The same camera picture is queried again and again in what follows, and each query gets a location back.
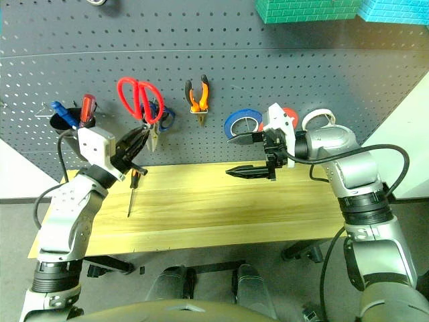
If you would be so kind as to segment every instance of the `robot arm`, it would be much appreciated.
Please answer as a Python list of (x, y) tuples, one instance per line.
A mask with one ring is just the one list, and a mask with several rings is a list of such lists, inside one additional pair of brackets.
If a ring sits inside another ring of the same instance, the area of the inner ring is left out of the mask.
[[(411, 253), (370, 153), (335, 160), (336, 155), (360, 148), (350, 129), (328, 124), (291, 140), (292, 124), (281, 107), (274, 104), (268, 111), (263, 131), (229, 140), (236, 144), (263, 142), (267, 166), (240, 166), (227, 173), (275, 180), (275, 168), (281, 168), (287, 158), (295, 156), (296, 162), (320, 164), (345, 218), (347, 272), (352, 285), (364, 291), (360, 312), (363, 321), (428, 321), (429, 303), (415, 290), (417, 275)], [(286, 149), (288, 142), (294, 142), (294, 154), (290, 153), (291, 147)], [(312, 162), (327, 158), (330, 161)]]
[(99, 127), (78, 130), (80, 151), (91, 166), (52, 197), (52, 212), (40, 230), (38, 263), (20, 322), (65, 321), (83, 313), (73, 304), (80, 294), (79, 276), (93, 219), (107, 189), (124, 180), (130, 168), (138, 168), (132, 159), (148, 135), (147, 129), (138, 127), (115, 143), (115, 137)]

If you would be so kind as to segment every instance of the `pliers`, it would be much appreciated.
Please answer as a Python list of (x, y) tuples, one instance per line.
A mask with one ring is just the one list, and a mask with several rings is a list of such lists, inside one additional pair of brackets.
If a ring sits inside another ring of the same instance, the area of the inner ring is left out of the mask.
[[(159, 113), (159, 107), (157, 103), (149, 102), (152, 115)], [(143, 124), (149, 130), (149, 139), (146, 141), (146, 146), (149, 151), (154, 152), (158, 144), (158, 136), (160, 133), (168, 131), (174, 123), (176, 114), (164, 106), (161, 119), (154, 124), (147, 124), (143, 118)]]
[(194, 98), (194, 89), (190, 80), (185, 82), (185, 97), (190, 105), (190, 112), (197, 114), (198, 123), (204, 125), (204, 119), (208, 112), (208, 79), (206, 75), (201, 75), (202, 94), (200, 102), (197, 103)]

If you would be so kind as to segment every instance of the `black cable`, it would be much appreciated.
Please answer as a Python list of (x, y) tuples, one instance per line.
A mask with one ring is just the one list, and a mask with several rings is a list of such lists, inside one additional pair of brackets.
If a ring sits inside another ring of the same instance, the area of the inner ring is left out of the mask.
[(57, 188), (60, 188), (62, 185), (63, 185), (64, 183), (62, 183), (62, 184), (58, 184), (58, 185), (56, 185), (56, 186), (53, 186), (52, 188), (49, 188), (47, 191), (45, 191), (45, 192), (43, 192), (37, 199), (36, 199), (36, 201), (34, 201), (34, 207), (33, 207), (33, 220), (34, 220), (34, 223), (35, 223), (35, 225), (36, 225), (36, 227), (40, 230), (40, 228), (42, 227), (42, 225), (40, 225), (40, 221), (39, 221), (39, 217), (38, 217), (38, 208), (39, 208), (39, 203), (40, 203), (40, 201), (42, 200), (42, 198), (43, 197), (45, 197), (45, 195), (47, 194), (47, 193), (50, 193), (51, 191), (53, 191), (53, 190), (55, 190), (55, 189), (57, 189)]
[(312, 164), (312, 165), (311, 165), (311, 167), (310, 167), (310, 172), (308, 173), (308, 175), (310, 176), (310, 179), (311, 179), (311, 180), (314, 180), (314, 181), (322, 181), (322, 182), (327, 182), (327, 183), (329, 183), (329, 180), (328, 180), (328, 179), (324, 179), (324, 178), (316, 178), (315, 176), (313, 176), (313, 169), (314, 169), (314, 164)]
[(66, 165), (65, 165), (65, 163), (64, 163), (64, 159), (63, 159), (63, 157), (62, 157), (62, 152), (61, 152), (61, 141), (62, 141), (62, 138), (63, 138), (64, 136), (68, 136), (68, 135), (70, 135), (72, 132), (73, 132), (73, 129), (68, 129), (68, 130), (66, 130), (66, 131), (62, 132), (62, 133), (60, 134), (60, 136), (58, 136), (58, 141), (56, 142), (56, 151), (57, 151), (57, 153), (58, 153), (58, 159), (60, 160), (60, 164), (61, 164), (62, 172), (64, 173), (64, 180), (65, 180), (66, 182), (68, 182), (68, 175), (67, 175)]
[(344, 227), (341, 227), (341, 229), (338, 230), (338, 232), (335, 234), (332, 241), (330, 242), (328, 251), (326, 252), (326, 256), (323, 261), (322, 272), (320, 273), (320, 285), (319, 285), (320, 306), (322, 307), (322, 318), (323, 318), (323, 321), (325, 322), (328, 322), (328, 316), (326, 315), (326, 303), (324, 302), (324, 278), (326, 275), (326, 268), (328, 267), (330, 253), (332, 253), (332, 250), (334, 249), (334, 245), (336, 241), (341, 236), (344, 230), (345, 230)]
[(328, 156), (326, 158), (317, 159), (317, 160), (305, 160), (305, 159), (297, 158), (297, 157), (291, 155), (290, 153), (288, 153), (288, 151), (286, 150), (285, 147), (284, 147), (284, 152), (289, 159), (291, 159), (295, 162), (313, 165), (313, 164), (321, 164), (321, 163), (325, 163), (325, 162), (330, 162), (330, 161), (338, 160), (341, 158), (346, 158), (347, 156), (354, 156), (355, 154), (359, 154), (359, 153), (363, 153), (363, 152), (368, 152), (368, 151), (372, 151), (372, 150), (382, 150), (382, 149), (390, 149), (390, 150), (398, 151), (402, 155), (402, 157), (404, 158), (404, 166), (402, 167), (401, 174), (398, 176), (396, 181), (392, 184), (392, 186), (390, 187), (390, 189), (386, 193), (386, 196), (388, 197), (397, 188), (397, 186), (400, 185), (400, 183), (405, 178), (405, 175), (408, 172), (408, 168), (410, 167), (410, 157), (408, 156), (408, 153), (403, 148), (401, 148), (400, 146), (395, 146), (393, 144), (375, 144), (373, 146), (365, 146), (364, 148), (359, 148), (356, 150), (340, 153), (340, 154), (337, 154), (335, 156)]

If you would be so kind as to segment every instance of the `gray pegboard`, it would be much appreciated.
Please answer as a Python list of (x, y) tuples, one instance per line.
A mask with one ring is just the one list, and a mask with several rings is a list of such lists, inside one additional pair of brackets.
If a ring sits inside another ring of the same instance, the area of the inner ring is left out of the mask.
[[(263, 112), (274, 102), (301, 118), (330, 108), (362, 142), (428, 70), (429, 36), (422, 26), (359, 18), (263, 25), (252, 1), (234, 8), (230, 1), (107, 4), (116, 9), (70, 0), (1, 4), (0, 91), (7, 106), (0, 133), (57, 179), (56, 134), (48, 118), (34, 116), (41, 103), (61, 100), (71, 107), (90, 92), (99, 103), (97, 124), (119, 138), (138, 124), (118, 100), (121, 76), (151, 81), (177, 114), (156, 152), (137, 157), (137, 163), (153, 165), (263, 158), (261, 148), (226, 144), (223, 123), (235, 110)], [(204, 128), (189, 114), (183, 93), (188, 78), (199, 88), (202, 73), (210, 81)], [(64, 150), (67, 167), (84, 164), (68, 146)]]
[(351, 20), (264, 25), (253, 0), (8, 1), (4, 56), (132, 50), (429, 49), (422, 25)]

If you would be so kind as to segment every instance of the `white bracket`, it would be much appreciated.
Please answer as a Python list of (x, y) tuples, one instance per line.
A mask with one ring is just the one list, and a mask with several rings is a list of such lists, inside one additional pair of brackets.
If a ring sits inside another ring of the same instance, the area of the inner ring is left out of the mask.
[(110, 158), (115, 155), (115, 136), (100, 127), (86, 128), (78, 130), (80, 153), (90, 164), (95, 164), (105, 169), (119, 181), (124, 181), (125, 176), (117, 170), (110, 162)]
[[(263, 130), (267, 129), (280, 129), (284, 133), (286, 150), (289, 154), (295, 156), (295, 131), (292, 125), (293, 119), (289, 117), (286, 112), (278, 105), (274, 103), (268, 107), (268, 112), (264, 115), (268, 120), (263, 121), (266, 124)], [(288, 158), (288, 168), (295, 167), (295, 161)]]

